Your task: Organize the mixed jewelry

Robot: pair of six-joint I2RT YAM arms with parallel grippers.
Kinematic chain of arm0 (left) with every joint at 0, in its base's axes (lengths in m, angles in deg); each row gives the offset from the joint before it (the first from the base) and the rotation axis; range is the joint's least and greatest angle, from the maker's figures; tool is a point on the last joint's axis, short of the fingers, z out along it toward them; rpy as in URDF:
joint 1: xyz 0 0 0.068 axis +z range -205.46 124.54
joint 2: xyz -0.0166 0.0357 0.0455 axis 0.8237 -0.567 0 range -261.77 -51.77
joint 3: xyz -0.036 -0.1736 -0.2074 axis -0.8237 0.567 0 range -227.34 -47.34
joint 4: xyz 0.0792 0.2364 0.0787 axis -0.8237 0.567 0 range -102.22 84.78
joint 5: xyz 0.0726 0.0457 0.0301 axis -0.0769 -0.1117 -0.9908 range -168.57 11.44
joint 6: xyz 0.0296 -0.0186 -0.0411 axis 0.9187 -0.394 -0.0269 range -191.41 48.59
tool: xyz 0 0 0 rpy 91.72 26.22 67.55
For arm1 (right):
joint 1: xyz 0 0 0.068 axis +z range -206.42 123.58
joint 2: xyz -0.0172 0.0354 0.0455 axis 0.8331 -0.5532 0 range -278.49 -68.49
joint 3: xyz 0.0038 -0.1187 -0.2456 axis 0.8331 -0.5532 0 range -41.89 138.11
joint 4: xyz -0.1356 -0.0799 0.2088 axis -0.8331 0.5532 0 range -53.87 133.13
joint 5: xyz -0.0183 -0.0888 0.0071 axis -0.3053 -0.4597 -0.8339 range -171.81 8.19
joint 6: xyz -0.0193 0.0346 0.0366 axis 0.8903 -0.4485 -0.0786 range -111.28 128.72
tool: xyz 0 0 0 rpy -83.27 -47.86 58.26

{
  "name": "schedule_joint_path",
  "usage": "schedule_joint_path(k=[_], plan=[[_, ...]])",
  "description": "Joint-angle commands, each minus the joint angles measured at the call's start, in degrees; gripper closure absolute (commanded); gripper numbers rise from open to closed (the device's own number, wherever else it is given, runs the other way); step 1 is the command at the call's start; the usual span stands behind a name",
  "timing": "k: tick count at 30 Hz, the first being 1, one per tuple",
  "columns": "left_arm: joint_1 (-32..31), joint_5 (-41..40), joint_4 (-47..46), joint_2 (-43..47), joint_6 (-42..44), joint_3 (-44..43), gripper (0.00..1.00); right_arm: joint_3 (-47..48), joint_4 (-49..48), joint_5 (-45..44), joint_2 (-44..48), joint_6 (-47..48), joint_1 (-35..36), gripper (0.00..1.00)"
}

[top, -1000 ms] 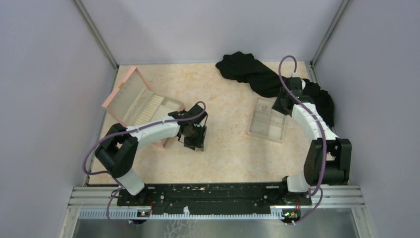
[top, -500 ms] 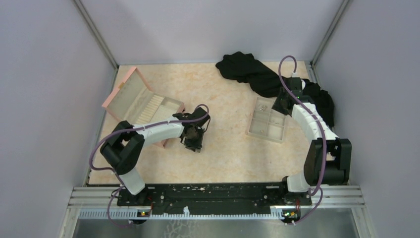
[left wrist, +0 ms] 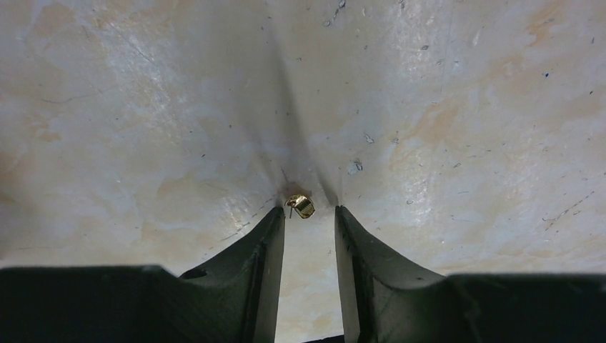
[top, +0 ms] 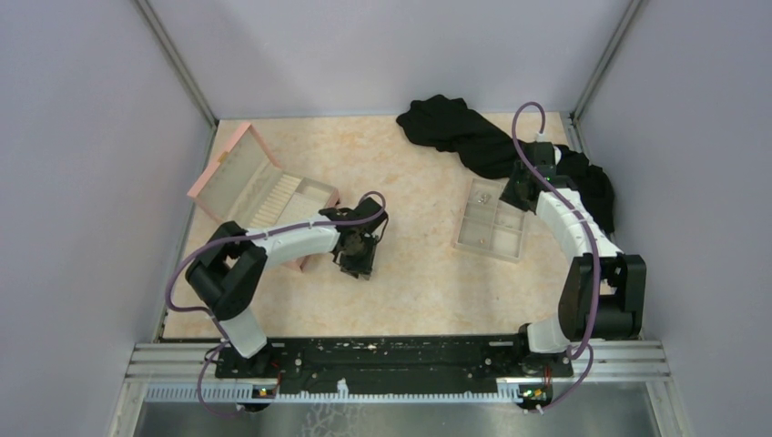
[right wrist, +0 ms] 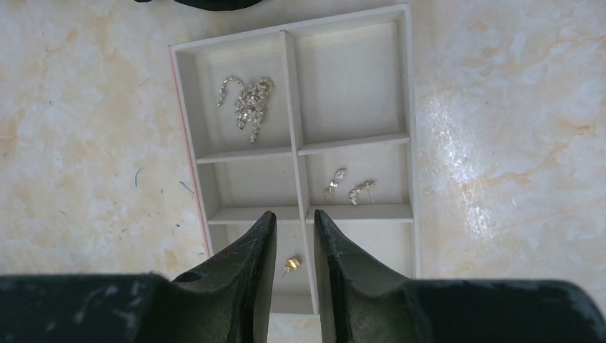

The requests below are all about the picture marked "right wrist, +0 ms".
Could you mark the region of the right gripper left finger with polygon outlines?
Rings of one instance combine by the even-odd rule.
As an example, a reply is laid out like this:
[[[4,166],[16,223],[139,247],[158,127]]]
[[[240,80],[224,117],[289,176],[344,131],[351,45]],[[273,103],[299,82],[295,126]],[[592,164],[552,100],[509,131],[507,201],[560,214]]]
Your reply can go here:
[[[1,278],[3,342],[265,342],[277,218],[173,280],[155,274]]]

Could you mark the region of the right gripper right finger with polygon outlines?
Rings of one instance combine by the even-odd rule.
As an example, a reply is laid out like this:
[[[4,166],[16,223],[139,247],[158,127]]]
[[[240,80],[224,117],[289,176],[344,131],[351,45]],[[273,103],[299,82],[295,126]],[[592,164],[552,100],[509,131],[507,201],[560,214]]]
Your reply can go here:
[[[314,213],[324,342],[603,342],[577,285],[541,279],[410,279]]]

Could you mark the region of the small gold earring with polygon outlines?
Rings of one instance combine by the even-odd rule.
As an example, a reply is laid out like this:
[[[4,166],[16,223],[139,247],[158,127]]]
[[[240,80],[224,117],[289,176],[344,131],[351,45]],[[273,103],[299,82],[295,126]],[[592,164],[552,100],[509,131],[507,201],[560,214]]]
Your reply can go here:
[[[286,260],[284,263],[284,273],[282,276],[284,277],[286,274],[297,271],[301,267],[301,261],[299,256],[293,256]]]

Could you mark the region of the small silver earring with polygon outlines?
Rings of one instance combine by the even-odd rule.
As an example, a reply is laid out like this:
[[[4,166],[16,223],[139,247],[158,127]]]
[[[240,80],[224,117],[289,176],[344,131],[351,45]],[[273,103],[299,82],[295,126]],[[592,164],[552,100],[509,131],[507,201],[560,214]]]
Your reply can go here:
[[[340,181],[343,180],[346,173],[347,173],[347,170],[345,168],[336,170],[333,178],[329,181],[327,188],[324,190],[324,198],[327,201],[329,201],[332,198],[334,191],[339,186]]]
[[[376,182],[374,180],[365,180],[361,183],[359,183],[358,185],[354,186],[348,193],[348,198],[349,201],[351,202],[351,204],[353,206],[357,206],[358,205],[358,199],[359,199],[359,193],[360,192],[366,192],[369,195],[369,198],[371,199],[371,203],[374,203],[374,200],[372,198],[372,195],[370,194],[370,189],[376,186]]]

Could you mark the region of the beige divided tray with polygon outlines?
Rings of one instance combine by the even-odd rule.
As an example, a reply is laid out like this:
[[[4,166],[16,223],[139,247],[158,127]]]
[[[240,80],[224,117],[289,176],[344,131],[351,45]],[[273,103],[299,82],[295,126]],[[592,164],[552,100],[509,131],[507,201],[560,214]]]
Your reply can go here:
[[[317,313],[317,210],[383,264],[422,273],[411,19],[398,4],[170,48],[207,251],[273,212],[275,313]],[[369,179],[374,203],[360,192],[353,206]]]

